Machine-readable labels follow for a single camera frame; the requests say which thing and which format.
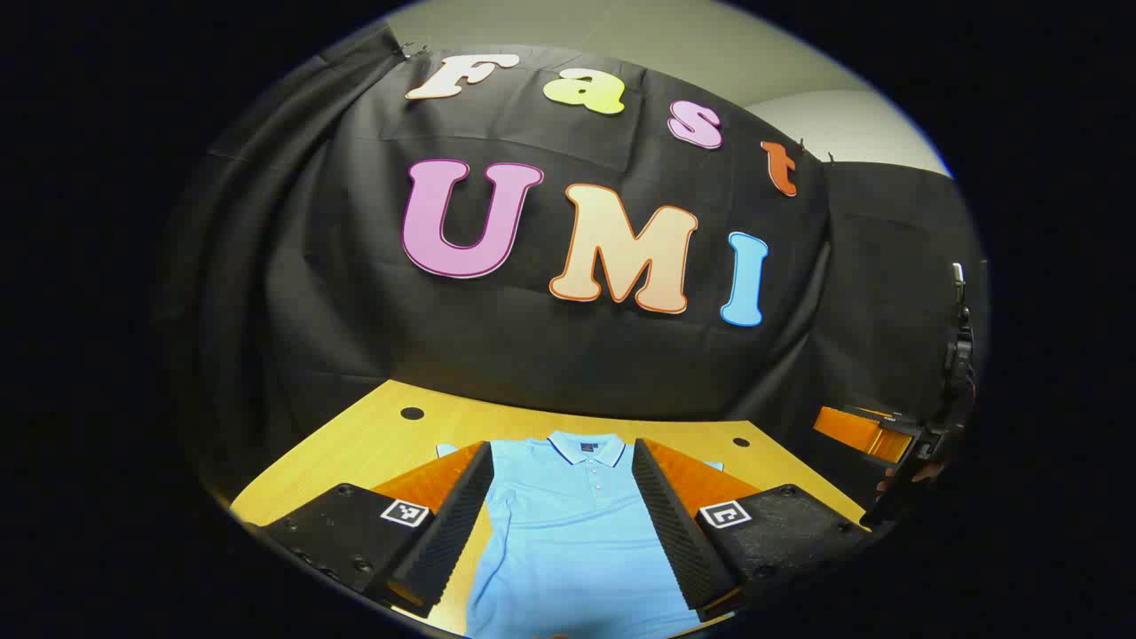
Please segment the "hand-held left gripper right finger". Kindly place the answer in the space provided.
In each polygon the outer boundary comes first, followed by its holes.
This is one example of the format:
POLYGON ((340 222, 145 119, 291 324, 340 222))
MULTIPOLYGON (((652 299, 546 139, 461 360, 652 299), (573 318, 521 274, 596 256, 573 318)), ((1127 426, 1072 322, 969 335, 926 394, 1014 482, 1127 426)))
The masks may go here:
POLYGON ((654 440, 635 441, 632 473, 682 598, 701 621, 787 601, 875 541, 803 486, 755 488, 654 440))

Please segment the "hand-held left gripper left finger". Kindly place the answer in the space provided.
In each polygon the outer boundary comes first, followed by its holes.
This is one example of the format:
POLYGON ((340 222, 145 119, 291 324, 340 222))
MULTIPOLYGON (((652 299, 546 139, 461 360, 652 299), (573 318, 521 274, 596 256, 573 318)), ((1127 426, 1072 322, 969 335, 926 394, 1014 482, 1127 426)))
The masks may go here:
POLYGON ((374 488, 332 486, 258 533, 368 600, 429 616, 493 478, 492 447, 479 441, 374 488))

